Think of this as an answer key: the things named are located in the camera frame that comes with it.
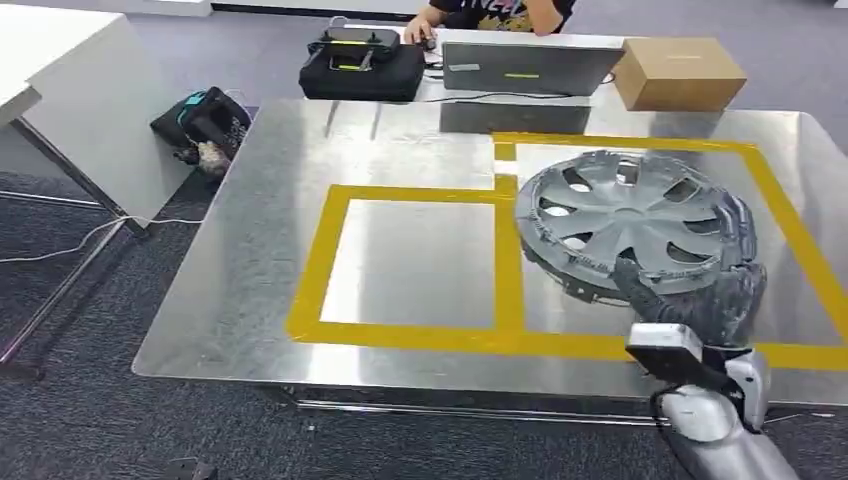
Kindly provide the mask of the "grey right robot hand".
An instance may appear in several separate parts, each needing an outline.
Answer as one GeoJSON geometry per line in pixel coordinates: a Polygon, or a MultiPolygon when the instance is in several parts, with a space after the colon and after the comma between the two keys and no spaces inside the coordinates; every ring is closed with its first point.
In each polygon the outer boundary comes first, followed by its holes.
{"type": "Polygon", "coordinates": [[[733,265],[719,272],[704,289],[676,300],[657,294],[640,280],[634,261],[619,257],[611,278],[633,310],[646,323],[688,326],[711,347],[749,347],[756,316],[767,286],[767,270],[759,263],[733,265]]]}

